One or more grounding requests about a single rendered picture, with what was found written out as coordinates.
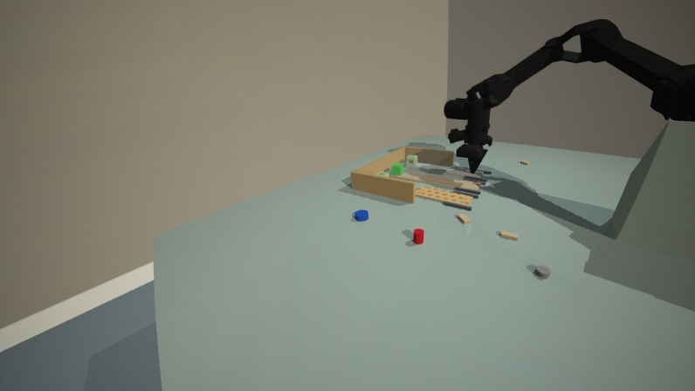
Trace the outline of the blue short cylinder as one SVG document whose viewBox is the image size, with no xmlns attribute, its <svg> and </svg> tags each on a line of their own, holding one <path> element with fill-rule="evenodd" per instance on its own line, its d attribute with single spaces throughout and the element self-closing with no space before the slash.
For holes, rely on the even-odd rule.
<svg viewBox="0 0 695 391">
<path fill-rule="evenodd" d="M 363 222 L 368 220 L 368 212 L 366 210 L 358 210 L 354 214 L 356 221 Z"/>
</svg>

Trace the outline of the tan three-sided wooden frame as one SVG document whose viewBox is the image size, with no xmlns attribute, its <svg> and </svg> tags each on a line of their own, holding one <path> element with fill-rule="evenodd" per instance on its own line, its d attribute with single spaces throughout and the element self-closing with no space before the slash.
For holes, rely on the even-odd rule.
<svg viewBox="0 0 695 391">
<path fill-rule="evenodd" d="M 416 181 L 436 165 L 453 166 L 454 147 L 403 143 L 350 168 L 352 189 L 416 201 Z"/>
</svg>

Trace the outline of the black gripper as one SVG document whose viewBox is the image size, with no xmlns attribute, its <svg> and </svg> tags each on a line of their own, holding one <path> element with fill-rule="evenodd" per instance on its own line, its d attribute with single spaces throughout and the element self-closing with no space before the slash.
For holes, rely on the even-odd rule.
<svg viewBox="0 0 695 391">
<path fill-rule="evenodd" d="M 470 171 L 472 174 L 477 171 L 480 162 L 486 155 L 487 150 L 483 146 L 491 146 L 492 137 L 488 134 L 489 122 L 468 121 L 465 126 L 468 132 L 468 140 L 464 140 L 463 146 L 457 148 L 457 157 L 468 158 Z"/>
</svg>

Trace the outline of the grey short cylinder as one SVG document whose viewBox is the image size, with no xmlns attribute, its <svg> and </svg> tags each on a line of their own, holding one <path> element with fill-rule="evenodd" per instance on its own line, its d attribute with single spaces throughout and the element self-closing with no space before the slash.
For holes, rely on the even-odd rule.
<svg viewBox="0 0 695 391">
<path fill-rule="evenodd" d="M 539 265 L 536 267 L 535 274 L 541 278 L 548 278 L 551 274 L 551 271 L 548 269 L 548 267 L 544 265 Z"/>
</svg>

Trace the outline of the tan strip with orange dots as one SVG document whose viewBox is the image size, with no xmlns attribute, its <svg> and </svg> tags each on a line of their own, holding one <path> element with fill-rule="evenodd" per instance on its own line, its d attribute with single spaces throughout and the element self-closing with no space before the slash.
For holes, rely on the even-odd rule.
<svg viewBox="0 0 695 391">
<path fill-rule="evenodd" d="M 473 199 L 473 196 L 423 186 L 416 190 L 416 196 L 437 202 L 452 202 L 463 206 L 469 206 Z"/>
</svg>

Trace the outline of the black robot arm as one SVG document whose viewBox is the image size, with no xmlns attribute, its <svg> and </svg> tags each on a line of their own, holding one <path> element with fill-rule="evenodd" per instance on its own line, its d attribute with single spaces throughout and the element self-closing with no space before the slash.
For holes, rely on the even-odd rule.
<svg viewBox="0 0 695 391">
<path fill-rule="evenodd" d="M 578 35 L 581 52 L 564 51 L 563 44 Z M 695 64 L 679 65 L 624 39 L 617 26 L 607 19 L 578 24 L 562 36 L 549 39 L 509 71 L 493 74 L 466 91 L 466 99 L 446 101 L 444 115 L 452 120 L 489 122 L 491 108 L 504 102 L 515 87 L 556 61 L 606 61 L 651 89 L 650 107 L 665 120 L 695 122 Z"/>
</svg>

